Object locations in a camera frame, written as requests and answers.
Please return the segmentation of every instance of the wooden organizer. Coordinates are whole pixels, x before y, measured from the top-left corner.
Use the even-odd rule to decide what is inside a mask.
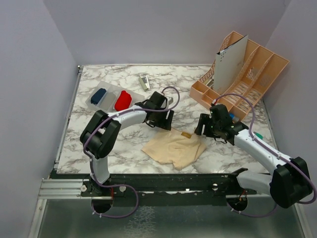
[[[242,37],[237,32],[231,32],[223,40],[219,51],[237,42]],[[224,94],[240,94],[255,106],[288,63],[289,61],[285,58],[278,56],[254,41],[248,40],[244,55],[244,65],[233,84]],[[212,89],[212,86],[209,88],[206,85],[213,78],[214,65],[215,62],[213,62],[210,70],[191,86],[189,94],[207,109],[211,107],[212,101],[220,96]],[[219,99],[218,102],[226,105],[228,111],[240,120],[243,120],[251,110],[249,104],[237,96],[226,96]]]

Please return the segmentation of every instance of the wall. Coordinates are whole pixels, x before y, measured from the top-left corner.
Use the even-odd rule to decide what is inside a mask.
[[[44,2],[79,64],[211,64],[232,30],[265,45],[289,0]]]
[[[317,184],[317,2],[292,0],[273,32],[267,47],[290,60],[271,90],[265,104],[277,145],[290,156],[308,163]],[[305,206],[314,237],[317,237],[317,203]]]
[[[27,237],[77,64],[41,0],[0,7],[0,237]]]

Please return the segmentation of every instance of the marble surface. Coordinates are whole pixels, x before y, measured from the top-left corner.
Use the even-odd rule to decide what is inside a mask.
[[[192,133],[197,126],[200,113],[208,110],[189,97],[191,85],[209,70],[208,66],[175,65],[97,65],[83,69],[68,130],[65,136],[57,173],[87,174],[90,172],[88,157],[83,153],[79,141],[80,134],[93,115],[85,101],[94,87],[103,80],[136,93],[150,96],[154,91],[161,91],[166,86],[175,86],[181,95],[176,107],[172,126],[177,130]],[[139,75],[147,74],[151,90],[144,92],[138,82]],[[172,90],[166,95],[174,97]],[[254,131],[264,136],[264,141],[273,145],[261,103],[256,106]],[[249,125],[251,113],[244,119]],[[230,173],[245,167],[254,172],[265,172],[265,168],[255,159],[236,146],[215,142],[212,138],[202,137],[207,149],[192,165],[183,170],[176,170],[173,165],[161,165],[141,151],[141,148],[155,135],[158,129],[146,124],[134,125],[119,133],[115,146],[108,157],[110,173]]]

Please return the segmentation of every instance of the red object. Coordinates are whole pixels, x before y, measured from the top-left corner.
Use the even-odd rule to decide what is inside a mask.
[[[132,102],[132,97],[130,94],[128,94],[126,91],[122,91],[118,100],[114,104],[114,109],[116,111],[122,111],[124,109],[129,108],[130,104]]]

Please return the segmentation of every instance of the beige cloth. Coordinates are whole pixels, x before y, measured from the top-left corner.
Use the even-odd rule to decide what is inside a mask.
[[[195,162],[205,149],[206,145],[198,135],[172,128],[158,132],[142,151],[160,164],[173,163],[177,170],[181,170]]]

